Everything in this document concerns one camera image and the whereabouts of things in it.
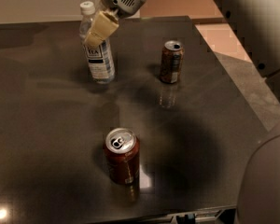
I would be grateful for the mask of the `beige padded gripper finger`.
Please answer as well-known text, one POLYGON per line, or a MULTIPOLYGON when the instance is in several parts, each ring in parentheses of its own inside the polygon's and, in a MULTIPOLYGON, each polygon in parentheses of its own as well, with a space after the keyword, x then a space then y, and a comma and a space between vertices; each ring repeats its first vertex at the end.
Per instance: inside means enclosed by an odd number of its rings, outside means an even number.
POLYGON ((88 47, 100 46, 119 28, 116 10, 100 10, 96 13, 91 28, 84 39, 88 47))

